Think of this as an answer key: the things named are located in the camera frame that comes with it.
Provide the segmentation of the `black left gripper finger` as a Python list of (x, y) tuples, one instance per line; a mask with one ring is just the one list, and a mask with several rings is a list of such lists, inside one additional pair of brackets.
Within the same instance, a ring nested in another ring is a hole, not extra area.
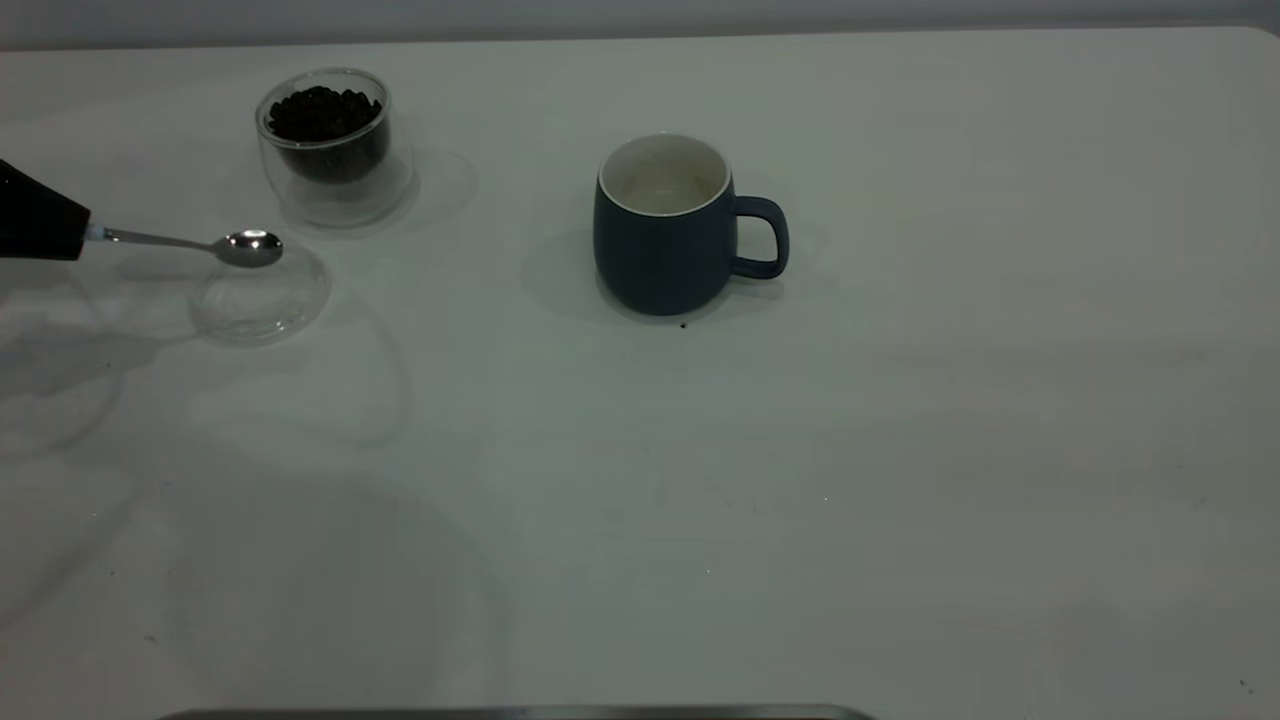
[(1, 160), (3, 234), (83, 234), (91, 211)]
[(84, 233), (70, 234), (3, 234), (3, 259), (32, 259), (74, 263), (84, 247)]

